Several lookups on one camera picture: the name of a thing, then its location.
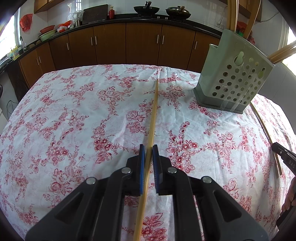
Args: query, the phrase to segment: red floral pattern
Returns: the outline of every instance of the red floral pattern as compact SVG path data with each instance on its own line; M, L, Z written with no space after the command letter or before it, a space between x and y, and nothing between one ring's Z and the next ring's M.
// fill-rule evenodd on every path
M211 176L271 239L293 174L281 162L283 175L277 178L270 144L249 106L239 115L197 103L192 89L198 78L148 65L43 75L0 137L0 208L15 230L24 237L87 177L108 177L138 154L139 145L147 144L159 80L154 144L160 155L189 176ZM295 152L296 138L281 108L260 95L252 103L271 138ZM149 173L141 239L173 241L172 199L155 193L153 166ZM122 240L132 240L138 204L138 197L125 197Z

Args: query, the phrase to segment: red plastic bag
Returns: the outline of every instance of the red plastic bag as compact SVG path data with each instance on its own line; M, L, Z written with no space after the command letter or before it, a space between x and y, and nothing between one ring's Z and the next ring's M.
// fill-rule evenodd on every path
M32 13L24 15L20 20L20 27L24 32L30 30L32 24Z

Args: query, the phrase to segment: faucet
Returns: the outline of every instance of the faucet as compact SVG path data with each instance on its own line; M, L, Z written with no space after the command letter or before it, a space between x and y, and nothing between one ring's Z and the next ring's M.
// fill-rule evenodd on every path
M20 36L20 41L21 41L21 43L22 43L22 49L23 49L23 51L25 52L25 46L24 46L24 41L22 40L22 36Z

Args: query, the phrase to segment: wooden chopstick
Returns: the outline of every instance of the wooden chopstick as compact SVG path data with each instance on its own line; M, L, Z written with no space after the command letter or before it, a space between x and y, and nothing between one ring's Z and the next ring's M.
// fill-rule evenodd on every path
M227 0L227 25L226 28L230 29L231 26L231 0Z
M266 129L266 126L264 125L263 120L261 119L259 113L258 113L257 110L255 109L255 106L254 106L251 102L250 102L250 106L251 106L253 112L255 113L257 119L259 120L261 126L263 127L263 130L264 130L264 132L265 132L265 135L267 136L267 139L268 139L269 144L270 144L270 146L271 146L271 145L272 145L272 140L271 140L271 137L270 137L270 135L269 135L269 133L268 133L268 131L267 131L267 129ZM278 167L278 170L279 170L279 174L280 174L280 176L281 176L281 175L282 175L282 171L281 171L281 164L280 164L280 162L279 162L279 158L278 158L278 156L277 156L276 153L274 153L274 152L272 152L272 153L274 154L274 157L275 157L275 159L276 159L276 164L277 164L277 167Z
M231 24L230 30L235 32L237 28L237 11L238 11L238 0L231 0Z
M148 144L146 146L147 151L146 151L145 167L144 167L145 169L144 169L143 194L140 196L140 200L139 200L139 206L138 206L138 212L137 212L135 233L133 235L133 241L140 241L140 238L141 238L142 224L143 224L143 219L144 219L146 199L147 199L147 193L148 193L148 181L149 181L149 173L150 173L150 166L151 166L152 146L153 146L153 141L154 141L157 99L158 99L158 80L156 81L154 100L153 100L153 108L152 108L152 114L151 114L150 129L149 129L149 135L148 135Z
M295 46L296 46L296 40L295 40L294 42L292 42L292 43L286 45L285 47L279 49L278 51L272 53L272 54L271 54L270 56L268 56L267 58L268 58L269 60L271 60L272 58L275 58L275 57L277 57L278 55L280 55L280 54L282 54L282 53L284 53L284 52L286 52L286 51L288 51L288 50L294 48Z
M296 53L296 47L283 52L282 54L272 58L270 61L273 62L274 64L277 64L277 63L283 61L285 58L288 58L295 53Z
M255 0L255 2L253 3L252 13L251 13L248 25L246 27L246 30L244 31L244 35L243 35L244 39L247 39L250 35L250 32L251 32L252 27L255 23L255 20L256 20L256 17L257 17L259 8L260 8L260 3L261 3L261 0Z

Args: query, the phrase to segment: keyhole-shaped hole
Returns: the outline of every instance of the keyhole-shaped hole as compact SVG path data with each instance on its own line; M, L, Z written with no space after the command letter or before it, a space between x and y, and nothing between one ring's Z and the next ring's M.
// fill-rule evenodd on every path
M264 76L265 68L263 68L259 73L258 73L258 79L262 79Z
M239 53L239 55L237 57L235 57L235 59L234 59L235 65L237 65L237 66L241 65L243 62L243 57L244 57L244 52L241 51Z

